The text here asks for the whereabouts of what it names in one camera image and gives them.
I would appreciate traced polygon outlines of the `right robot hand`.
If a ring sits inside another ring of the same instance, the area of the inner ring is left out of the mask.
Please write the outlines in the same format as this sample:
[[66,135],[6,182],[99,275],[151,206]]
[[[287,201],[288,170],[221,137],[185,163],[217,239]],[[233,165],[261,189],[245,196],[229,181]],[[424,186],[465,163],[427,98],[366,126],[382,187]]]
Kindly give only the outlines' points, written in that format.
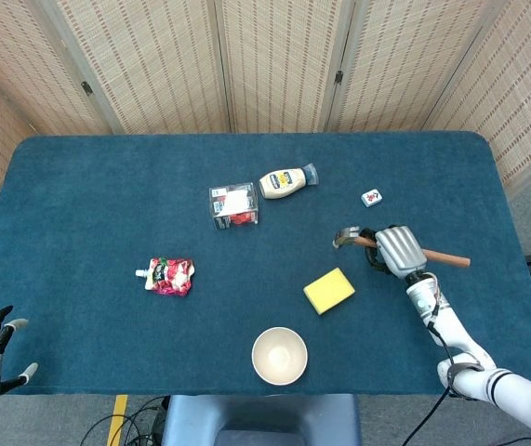
[[408,226],[392,226],[378,231],[363,229],[359,235],[375,241],[385,269],[399,279],[422,271],[427,265],[428,259]]

